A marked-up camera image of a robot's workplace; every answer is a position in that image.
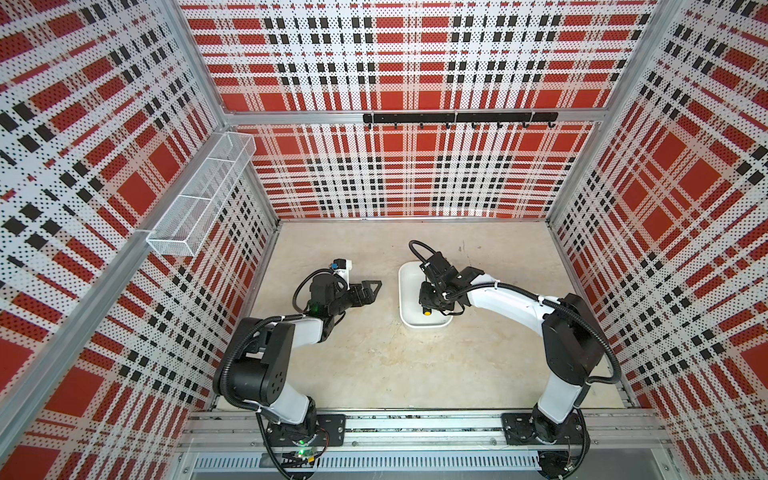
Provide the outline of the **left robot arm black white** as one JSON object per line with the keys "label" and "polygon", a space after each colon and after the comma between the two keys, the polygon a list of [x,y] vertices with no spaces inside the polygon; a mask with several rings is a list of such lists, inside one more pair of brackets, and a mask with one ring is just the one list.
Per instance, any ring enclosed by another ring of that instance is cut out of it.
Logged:
{"label": "left robot arm black white", "polygon": [[323,435],[315,401],[288,382],[294,350],[326,341],[352,308],[371,305],[380,280],[352,283],[339,262],[309,274],[292,296],[294,314],[242,319],[214,374],[213,390],[229,405],[262,417],[264,436],[307,446]]}

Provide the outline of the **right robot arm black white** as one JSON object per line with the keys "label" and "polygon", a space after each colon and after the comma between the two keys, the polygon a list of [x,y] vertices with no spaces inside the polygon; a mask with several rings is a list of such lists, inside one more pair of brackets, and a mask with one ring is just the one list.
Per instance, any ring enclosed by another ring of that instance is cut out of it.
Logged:
{"label": "right robot arm black white", "polygon": [[592,386],[621,382],[619,360],[580,296],[538,295],[475,267],[458,270],[442,252],[427,251],[426,256],[415,254],[423,276],[417,313],[456,317],[474,307],[510,319],[541,339],[549,377],[523,431],[527,438],[557,443]]}

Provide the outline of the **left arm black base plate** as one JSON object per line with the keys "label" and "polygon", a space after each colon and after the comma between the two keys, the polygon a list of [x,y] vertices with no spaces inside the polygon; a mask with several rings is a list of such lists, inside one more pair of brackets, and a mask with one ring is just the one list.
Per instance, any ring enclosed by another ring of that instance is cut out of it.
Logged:
{"label": "left arm black base plate", "polygon": [[319,414],[313,425],[269,422],[266,435],[273,447],[339,447],[344,444],[346,420],[344,414]]}

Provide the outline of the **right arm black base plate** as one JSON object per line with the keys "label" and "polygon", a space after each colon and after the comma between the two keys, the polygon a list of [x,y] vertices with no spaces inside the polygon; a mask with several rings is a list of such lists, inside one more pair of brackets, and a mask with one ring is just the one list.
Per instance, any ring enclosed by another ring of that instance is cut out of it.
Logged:
{"label": "right arm black base plate", "polygon": [[502,430],[508,445],[577,445],[590,443],[581,412],[572,410],[562,423],[556,423],[534,409],[532,412],[504,413]]}

